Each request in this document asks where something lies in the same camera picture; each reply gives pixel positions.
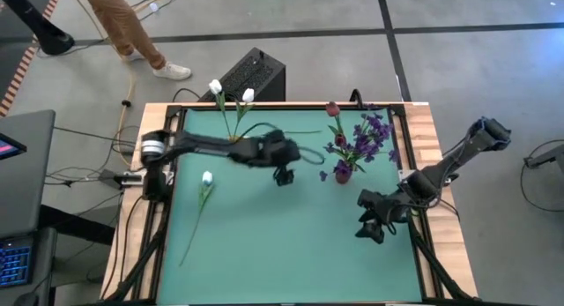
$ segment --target white tulip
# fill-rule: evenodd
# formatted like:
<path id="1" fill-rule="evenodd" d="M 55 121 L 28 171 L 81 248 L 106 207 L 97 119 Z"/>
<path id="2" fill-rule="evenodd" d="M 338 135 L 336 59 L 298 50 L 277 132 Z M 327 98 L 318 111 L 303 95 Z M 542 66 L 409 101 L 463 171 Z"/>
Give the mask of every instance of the white tulip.
<path id="1" fill-rule="evenodd" d="M 219 83 L 219 80 L 214 79 L 211 81 L 211 83 L 209 84 L 210 86 L 210 91 L 211 93 L 218 95 L 221 93 L 221 84 Z"/>
<path id="2" fill-rule="evenodd" d="M 252 102 L 255 99 L 255 90 L 247 89 L 243 94 L 243 100 L 247 103 Z"/>
<path id="3" fill-rule="evenodd" d="M 213 183 L 213 175 L 209 171 L 204 172 L 202 175 L 202 183 L 206 186 L 209 186 Z"/>

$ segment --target red tulip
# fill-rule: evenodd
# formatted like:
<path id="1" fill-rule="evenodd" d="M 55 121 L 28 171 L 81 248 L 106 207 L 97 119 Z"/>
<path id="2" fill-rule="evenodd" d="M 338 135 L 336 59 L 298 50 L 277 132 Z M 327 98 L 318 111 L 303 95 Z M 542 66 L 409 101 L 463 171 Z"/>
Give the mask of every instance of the red tulip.
<path id="1" fill-rule="evenodd" d="M 335 102 L 333 102 L 333 101 L 327 103 L 327 104 L 325 105 L 325 109 L 327 110 L 327 114 L 328 114 L 330 117 L 338 116 L 339 112 L 341 112 L 341 109 L 338 108 L 337 103 L 335 103 Z"/>
<path id="2" fill-rule="evenodd" d="M 335 135 L 335 145 L 338 147 L 342 147 L 346 145 L 346 137 L 343 134 Z"/>

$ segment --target concrete floor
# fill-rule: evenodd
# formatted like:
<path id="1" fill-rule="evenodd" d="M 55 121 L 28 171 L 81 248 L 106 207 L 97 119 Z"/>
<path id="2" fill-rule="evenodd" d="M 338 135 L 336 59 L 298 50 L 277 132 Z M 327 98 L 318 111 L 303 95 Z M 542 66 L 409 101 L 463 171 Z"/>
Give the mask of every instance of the concrete floor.
<path id="1" fill-rule="evenodd" d="M 163 41 L 157 44 L 163 54 L 188 65 L 194 76 L 182 82 L 156 79 L 146 63 L 134 63 L 137 90 L 125 125 L 139 123 L 146 102 L 170 101 L 181 87 L 203 93 L 212 78 L 222 76 L 252 47 L 287 65 L 289 101 L 346 100 L 353 88 L 359 88 L 365 100 L 400 101 L 396 78 L 400 74 L 413 101 L 430 102 L 444 150 L 480 116 L 495 117 L 513 130 L 513 143 L 506 151 L 480 155 L 460 170 L 461 178 L 453 185 L 480 297 L 561 304 L 564 215 L 541 212 L 525 203 L 519 171 L 522 158 L 535 146 L 564 138 L 560 106 L 564 29 L 536 29 L 543 23 L 563 26 L 564 0 L 387 0 L 387 6 L 397 31 L 383 20 L 378 0 L 175 0 L 144 26 L 149 35 Z M 74 0 L 59 0 L 52 20 L 78 41 L 98 38 Z M 437 26 L 450 26 L 450 33 L 409 29 Z M 459 33 L 468 30 L 465 26 L 504 31 Z M 384 27 L 397 33 L 382 34 Z M 302 37 L 305 31 L 328 34 L 338 29 L 347 29 L 346 35 Z M 236 35 L 264 32 L 298 33 L 261 39 Z M 218 41 L 222 34 L 234 35 Z M 391 55 L 390 38 L 397 41 L 399 56 Z M 52 108 L 58 126 L 112 136 L 120 101 L 127 93 L 127 77 L 126 66 L 109 46 L 35 58 L 10 115 Z M 182 101 L 193 100 L 182 97 Z M 135 129 L 124 134 L 125 139 L 135 136 Z M 56 131 L 49 170 L 97 168 L 108 148 L 108 142 L 96 138 Z M 108 168 L 126 167 L 112 154 Z M 561 179 L 562 173 L 547 165 L 527 173 L 525 188 L 539 204 L 563 208 Z M 71 189 L 48 186 L 44 202 L 76 213 L 112 192 L 100 183 Z M 114 214 L 115 203 L 94 212 L 92 218 L 108 222 Z M 80 250 L 85 245 L 65 237 L 59 242 L 65 249 Z M 62 251 L 57 255 L 64 258 Z M 58 268 L 56 284 L 84 280 L 87 270 L 103 264 L 107 253 L 108 248 L 96 246 Z M 59 289 L 56 303 L 89 302 L 96 296 L 92 292 L 95 286 L 82 284 Z"/>

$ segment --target teal mat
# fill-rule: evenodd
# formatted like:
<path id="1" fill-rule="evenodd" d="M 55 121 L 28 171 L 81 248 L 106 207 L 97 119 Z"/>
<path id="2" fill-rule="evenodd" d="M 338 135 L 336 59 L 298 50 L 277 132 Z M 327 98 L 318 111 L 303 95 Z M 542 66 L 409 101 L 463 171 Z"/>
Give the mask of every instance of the teal mat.
<path id="1" fill-rule="evenodd" d="M 227 112 L 235 124 L 235 112 Z M 379 111 L 389 121 L 385 110 Z M 359 123 L 359 111 L 342 111 L 346 132 Z M 181 157 L 169 222 L 159 305 L 267 302 L 420 302 L 419 282 L 409 232 L 397 225 L 378 245 L 354 236 L 363 210 L 356 205 L 363 188 L 392 192 L 397 165 L 388 154 L 362 162 L 366 174 L 354 173 L 347 185 L 333 176 L 322 183 L 319 171 L 332 171 L 337 156 L 322 147 L 333 139 L 324 110 L 252 110 L 239 133 L 268 122 L 298 145 L 329 156 L 315 166 L 301 160 L 291 164 L 294 183 L 278 187 L 273 168 L 235 165 L 220 157 L 188 154 Z M 185 130 L 227 137 L 218 111 L 187 114 Z M 269 131 L 257 128 L 249 135 Z M 386 141 L 383 151 L 393 149 Z M 186 260 L 180 266 L 197 218 L 197 193 L 202 173 L 213 173 L 215 190 L 208 199 Z"/>

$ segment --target white sneaker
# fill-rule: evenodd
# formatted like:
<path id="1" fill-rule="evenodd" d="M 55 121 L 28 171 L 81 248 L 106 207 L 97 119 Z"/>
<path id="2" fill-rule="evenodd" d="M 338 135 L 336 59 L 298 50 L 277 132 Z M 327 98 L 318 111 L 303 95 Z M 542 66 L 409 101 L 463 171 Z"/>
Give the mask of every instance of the white sneaker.
<path id="1" fill-rule="evenodd" d="M 141 55 L 141 53 L 138 52 L 136 49 L 133 50 L 133 52 L 131 53 L 131 55 L 122 56 L 122 57 L 123 57 L 123 60 L 125 60 L 125 61 L 127 61 L 127 62 L 133 62 L 133 61 L 136 61 L 136 60 L 145 59 L 145 58 L 143 57 L 143 55 Z"/>
<path id="2" fill-rule="evenodd" d="M 153 69 L 152 74 L 161 78 L 169 78 L 172 80 L 184 80 L 192 75 L 192 71 L 188 68 L 181 67 L 174 63 L 167 62 L 161 69 Z"/>

